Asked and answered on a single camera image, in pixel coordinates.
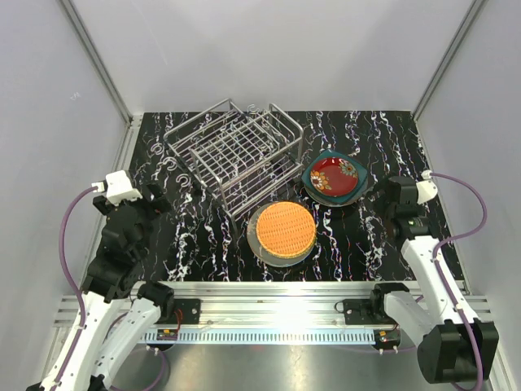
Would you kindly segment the orange woven plate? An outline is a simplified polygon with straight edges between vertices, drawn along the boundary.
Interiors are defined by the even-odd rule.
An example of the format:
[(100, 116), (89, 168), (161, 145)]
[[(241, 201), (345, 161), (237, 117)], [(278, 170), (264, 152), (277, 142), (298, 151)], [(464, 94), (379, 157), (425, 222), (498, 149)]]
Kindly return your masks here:
[(256, 237), (271, 255), (285, 259), (303, 255), (317, 235), (313, 215), (302, 205), (280, 201), (264, 209), (256, 223)]

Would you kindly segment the grey reindeer plate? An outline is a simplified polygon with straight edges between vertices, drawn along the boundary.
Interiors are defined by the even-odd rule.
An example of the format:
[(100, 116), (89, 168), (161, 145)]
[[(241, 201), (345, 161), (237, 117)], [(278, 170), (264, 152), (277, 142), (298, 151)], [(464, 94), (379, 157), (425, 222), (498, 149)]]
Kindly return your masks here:
[(297, 265), (301, 263), (312, 251), (313, 247), (316, 243), (316, 240), (313, 240), (313, 243), (310, 247), (308, 247), (303, 253), (296, 257), (291, 258), (282, 258), (274, 256), (273, 254), (269, 253), (262, 245), (261, 242), (258, 240), (256, 235), (256, 224), (257, 221), (261, 215), (261, 213), (267, 209), (269, 206), (271, 206), (272, 203), (265, 204), (258, 208), (257, 211), (255, 211), (252, 216), (249, 219), (248, 225), (247, 225), (247, 241), (248, 244), (253, 251), (253, 253), (265, 264), (268, 266), (272, 266), (275, 268), (284, 268), (284, 267), (290, 267)]

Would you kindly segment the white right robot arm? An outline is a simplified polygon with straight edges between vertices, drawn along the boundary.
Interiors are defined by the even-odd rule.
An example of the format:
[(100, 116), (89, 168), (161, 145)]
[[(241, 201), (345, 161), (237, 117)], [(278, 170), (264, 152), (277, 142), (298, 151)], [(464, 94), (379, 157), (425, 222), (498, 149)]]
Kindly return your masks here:
[(407, 334), (428, 383), (460, 390), (473, 382), (480, 390), (492, 370), (499, 334), (494, 322), (479, 318), (450, 273), (441, 249), (457, 237), (437, 239), (422, 214), (422, 205), (438, 195), (435, 177), (427, 170), (421, 181), (391, 176), (379, 184), (387, 233), (412, 269), (422, 299), (403, 283), (377, 283), (369, 314), (377, 323), (392, 320)]

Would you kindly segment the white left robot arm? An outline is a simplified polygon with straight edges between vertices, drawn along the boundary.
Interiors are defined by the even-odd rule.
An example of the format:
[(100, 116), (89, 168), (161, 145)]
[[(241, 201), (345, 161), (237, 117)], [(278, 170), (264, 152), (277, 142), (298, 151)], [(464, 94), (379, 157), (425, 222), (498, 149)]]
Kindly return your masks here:
[(93, 205), (106, 224), (83, 282), (73, 288), (79, 310), (55, 364), (32, 390), (109, 390), (145, 331), (175, 314), (174, 291), (147, 281), (114, 324), (147, 259), (153, 222), (171, 209), (160, 187), (105, 192)]

